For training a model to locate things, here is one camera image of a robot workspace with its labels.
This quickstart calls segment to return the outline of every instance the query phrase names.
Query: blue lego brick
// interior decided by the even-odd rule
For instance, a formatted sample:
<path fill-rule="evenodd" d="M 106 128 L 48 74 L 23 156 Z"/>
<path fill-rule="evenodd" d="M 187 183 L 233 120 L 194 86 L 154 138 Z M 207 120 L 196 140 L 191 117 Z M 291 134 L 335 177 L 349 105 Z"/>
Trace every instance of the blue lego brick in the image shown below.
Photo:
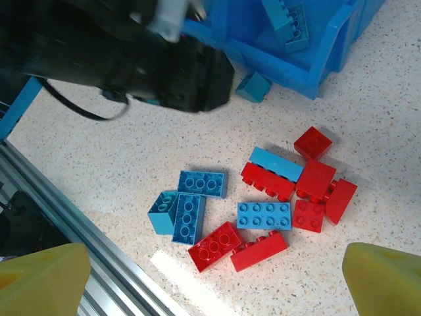
<path fill-rule="evenodd" d="M 225 173 L 182 171 L 177 191 L 224 199 L 227 184 L 228 175 Z"/>
<path fill-rule="evenodd" d="M 162 192 L 147 215 L 158 235 L 172 235 L 176 218 L 178 193 Z"/>
<path fill-rule="evenodd" d="M 292 161 L 274 155 L 259 147 L 255 147 L 251 153 L 250 161 L 292 182 L 298 181 L 304 169 L 304 167 Z"/>
<path fill-rule="evenodd" d="M 173 242 L 194 245 L 201 239 L 205 201 L 203 196 L 179 194 Z"/>
<path fill-rule="evenodd" d="M 275 31 L 278 41 L 283 45 L 294 38 L 296 31 L 294 20 L 289 15 L 285 3 L 280 0 L 262 0 L 269 21 Z"/>
<path fill-rule="evenodd" d="M 271 82 L 255 72 L 254 74 L 248 74 L 235 92 L 247 101 L 258 103 L 263 101 L 264 95 L 270 91 L 271 85 Z"/>
<path fill-rule="evenodd" d="M 238 203 L 237 227 L 291 230 L 291 204 Z"/>
<path fill-rule="evenodd" d="M 294 51 L 301 51 L 310 46 L 309 30 L 307 29 L 307 21 L 305 19 L 304 6 L 296 5 L 288 8 L 291 18 L 294 19 L 294 38 L 285 43 L 285 52 L 293 53 Z"/>

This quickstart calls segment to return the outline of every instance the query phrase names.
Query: lego duplo brick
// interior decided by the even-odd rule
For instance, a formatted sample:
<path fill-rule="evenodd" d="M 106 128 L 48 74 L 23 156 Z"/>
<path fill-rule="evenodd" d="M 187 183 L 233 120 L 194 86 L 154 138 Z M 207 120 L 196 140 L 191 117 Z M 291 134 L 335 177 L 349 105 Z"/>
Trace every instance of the lego duplo brick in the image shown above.
<path fill-rule="evenodd" d="M 240 272 L 287 248 L 282 235 L 272 230 L 269 232 L 269 237 L 261 236 L 256 239 L 256 243 L 247 242 L 244 246 L 235 249 L 232 252 L 231 261 L 235 271 Z"/>
<path fill-rule="evenodd" d="M 279 0 L 262 0 L 262 5 L 280 44 L 294 38 L 296 28 L 285 3 Z"/>
<path fill-rule="evenodd" d="M 277 196 L 281 202 L 290 199 L 295 187 L 294 183 L 252 163 L 245 164 L 241 176 L 246 184 L 264 190 L 272 198 Z"/>
<path fill-rule="evenodd" d="M 291 229 L 290 203 L 238 203 L 237 228 Z"/>
<path fill-rule="evenodd" d="M 336 169 L 319 161 L 310 160 L 304 167 L 300 179 L 295 185 L 297 196 L 311 202 L 320 203 L 324 194 L 328 191 L 330 182 L 333 180 Z"/>
<path fill-rule="evenodd" d="M 207 237 L 191 247 L 188 252 L 197 270 L 203 272 L 242 245 L 238 230 L 230 222 L 225 222 Z"/>
<path fill-rule="evenodd" d="M 162 192 L 149 210 L 147 215 L 158 235 L 172 235 L 177 203 L 177 192 Z"/>
<path fill-rule="evenodd" d="M 201 239 L 205 200 L 203 196 L 179 194 L 173 242 L 194 245 Z"/>
<path fill-rule="evenodd" d="M 285 43 L 285 52 L 293 53 L 309 48 L 310 37 L 305 18 L 304 6 L 302 4 L 288 7 L 289 14 L 294 20 L 294 37 Z"/>
<path fill-rule="evenodd" d="M 357 188 L 355 184 L 344 179 L 339 179 L 337 182 L 332 181 L 330 189 L 323 198 L 323 201 L 326 202 L 326 217 L 332 224 L 337 225 L 341 220 Z"/>
<path fill-rule="evenodd" d="M 178 181 L 179 193 L 225 198 L 228 175 L 222 172 L 182 171 Z"/>
<path fill-rule="evenodd" d="M 272 171 L 292 182 L 298 181 L 303 172 L 302 166 L 259 147 L 254 148 L 249 160 L 255 165 Z"/>
<path fill-rule="evenodd" d="M 312 232 L 321 232 L 323 217 L 324 205 L 297 200 L 295 202 L 292 226 Z"/>
<path fill-rule="evenodd" d="M 329 150 L 332 141 L 314 127 L 310 127 L 295 143 L 295 150 L 307 160 L 318 160 Z"/>
<path fill-rule="evenodd" d="M 270 91 L 272 83 L 258 72 L 248 74 L 239 84 L 235 92 L 253 103 L 262 102 L 264 96 Z"/>

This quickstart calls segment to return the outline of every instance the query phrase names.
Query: blue 2x3 brick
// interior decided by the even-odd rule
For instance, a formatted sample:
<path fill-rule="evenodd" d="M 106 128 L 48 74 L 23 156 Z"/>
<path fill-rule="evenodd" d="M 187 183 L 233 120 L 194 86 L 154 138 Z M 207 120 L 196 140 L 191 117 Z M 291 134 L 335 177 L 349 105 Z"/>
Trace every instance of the blue 2x3 brick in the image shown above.
<path fill-rule="evenodd" d="M 173 242 L 194 245 L 201 239 L 205 200 L 203 196 L 179 194 Z"/>
<path fill-rule="evenodd" d="M 216 172 L 182 171 L 178 181 L 179 193 L 225 198 L 228 176 Z"/>

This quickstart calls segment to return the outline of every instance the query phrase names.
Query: white speckled surface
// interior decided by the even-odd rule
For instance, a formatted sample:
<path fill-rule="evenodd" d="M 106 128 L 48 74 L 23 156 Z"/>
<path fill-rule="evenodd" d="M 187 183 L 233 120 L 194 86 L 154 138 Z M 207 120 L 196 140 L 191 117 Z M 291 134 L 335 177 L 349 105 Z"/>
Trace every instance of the white speckled surface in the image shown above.
<path fill-rule="evenodd" d="M 41 92 L 9 140 L 192 315 L 356 315 L 341 272 L 348 243 L 421 254 L 420 7 L 386 1 L 316 101 L 274 87 L 259 105 L 234 97 L 189 115 L 136 103 L 103 124 Z M 86 109 L 116 109 L 94 89 L 56 86 Z M 267 200 L 239 176 L 253 147 L 296 159 L 288 151 L 311 125 L 334 141 L 322 161 L 359 185 L 339 225 L 286 232 L 287 251 L 238 274 L 225 258 L 199 275 L 187 247 L 154 234 L 146 212 L 181 169 L 230 173 L 227 199 L 207 201 L 206 235 L 235 219 L 238 201 Z"/>

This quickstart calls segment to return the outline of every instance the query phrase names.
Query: blue storage box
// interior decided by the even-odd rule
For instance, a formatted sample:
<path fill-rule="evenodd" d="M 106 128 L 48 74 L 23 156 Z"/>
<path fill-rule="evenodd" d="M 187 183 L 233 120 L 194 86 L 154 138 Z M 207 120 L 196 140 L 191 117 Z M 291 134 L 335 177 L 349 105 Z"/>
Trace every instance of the blue storage box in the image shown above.
<path fill-rule="evenodd" d="M 287 8 L 303 5 L 309 37 L 307 49 L 289 54 L 256 47 L 258 37 L 272 27 L 261 0 L 211 1 L 208 18 L 202 23 L 185 21 L 183 32 L 223 49 L 266 79 L 315 99 L 329 73 L 343 69 L 351 44 L 384 1 L 285 0 Z"/>

